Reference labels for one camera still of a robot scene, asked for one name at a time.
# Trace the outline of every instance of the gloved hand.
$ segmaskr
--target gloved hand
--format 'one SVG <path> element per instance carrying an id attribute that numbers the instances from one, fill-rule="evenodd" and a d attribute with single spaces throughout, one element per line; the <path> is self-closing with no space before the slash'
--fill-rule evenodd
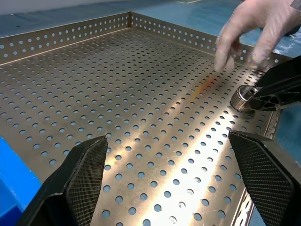
<path id="1" fill-rule="evenodd" d="M 233 70 L 234 54 L 240 52 L 239 38 L 258 27 L 264 28 L 256 42 L 251 62 L 267 59 L 279 39 L 301 23 L 301 13 L 290 7 L 293 0 L 245 0 L 233 12 L 218 38 L 214 68 Z"/>

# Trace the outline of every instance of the metal cylinder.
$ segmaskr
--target metal cylinder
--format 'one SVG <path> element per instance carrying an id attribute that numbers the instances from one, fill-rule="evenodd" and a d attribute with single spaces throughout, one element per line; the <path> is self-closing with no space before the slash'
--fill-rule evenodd
<path id="1" fill-rule="evenodd" d="M 231 97 L 230 103 L 236 110 L 242 112 L 245 110 L 245 104 L 247 101 L 250 100 L 256 92 L 257 89 L 253 86 L 240 86 Z"/>

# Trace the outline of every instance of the work surface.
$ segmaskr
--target work surface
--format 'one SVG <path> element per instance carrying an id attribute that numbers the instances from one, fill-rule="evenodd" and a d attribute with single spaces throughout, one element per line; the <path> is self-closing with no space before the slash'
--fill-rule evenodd
<path id="1" fill-rule="evenodd" d="M 258 79 L 236 66 L 217 74 L 208 54 L 114 32 L 0 68 L 3 136 L 44 181 L 74 145 L 107 135 L 92 225 L 230 225 L 244 185 L 228 131 L 263 136 L 270 120 L 229 105 Z"/>

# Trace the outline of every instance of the perforated metal tray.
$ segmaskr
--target perforated metal tray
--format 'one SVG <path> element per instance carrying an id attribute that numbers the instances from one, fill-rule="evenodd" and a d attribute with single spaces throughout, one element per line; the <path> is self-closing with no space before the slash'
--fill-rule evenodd
<path id="1" fill-rule="evenodd" d="M 260 70 L 213 71 L 216 37 L 124 13 L 0 39 L 1 135 L 44 181 L 71 148 L 106 134 L 91 225 L 246 225 L 253 209 L 227 135 L 273 138 L 280 112 L 230 97 Z"/>

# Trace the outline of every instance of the blue surface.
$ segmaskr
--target blue surface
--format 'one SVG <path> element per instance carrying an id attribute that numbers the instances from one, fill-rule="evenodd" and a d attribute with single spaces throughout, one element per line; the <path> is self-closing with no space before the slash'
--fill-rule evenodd
<path id="1" fill-rule="evenodd" d="M 41 182 L 2 137 L 0 156 L 0 225 L 14 225 Z"/>
<path id="2" fill-rule="evenodd" d="M 0 16 L 0 21 L 5 21 L 5 23 L 0 23 L 0 37 L 128 11 L 134 11 L 173 24 L 218 35 L 239 3 L 240 0 L 202 0 L 191 4 L 170 0 L 135 0 L 16 14 L 14 16 L 4 15 Z M 261 30 L 255 30 L 244 34 L 241 37 L 241 42 L 253 46 L 260 33 Z M 301 53 L 301 30 L 293 37 L 283 37 L 274 52 L 289 57 L 298 56 Z M 279 129 L 276 134 L 276 141 L 299 163 L 301 162 L 300 115 L 301 105 L 285 109 L 279 121 Z M 265 225 L 256 209 L 250 225 Z"/>

